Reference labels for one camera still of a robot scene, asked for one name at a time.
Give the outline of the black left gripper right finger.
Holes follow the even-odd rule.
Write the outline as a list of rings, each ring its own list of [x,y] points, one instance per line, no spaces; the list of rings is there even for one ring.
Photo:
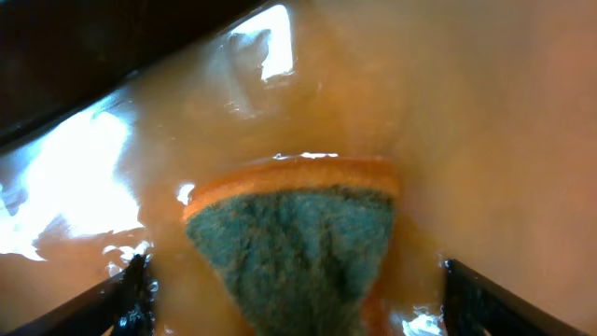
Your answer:
[[[457,259],[446,261],[442,314],[450,336],[584,334]]]

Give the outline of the orange green scrub sponge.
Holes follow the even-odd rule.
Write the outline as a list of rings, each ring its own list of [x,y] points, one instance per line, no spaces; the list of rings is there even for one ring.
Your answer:
[[[186,234],[257,335],[371,335],[399,179],[385,161],[294,159],[199,189]]]

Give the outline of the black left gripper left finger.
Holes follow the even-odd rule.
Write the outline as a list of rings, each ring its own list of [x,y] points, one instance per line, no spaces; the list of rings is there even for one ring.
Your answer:
[[[149,261],[135,255],[122,272],[6,336],[153,335],[157,290]]]

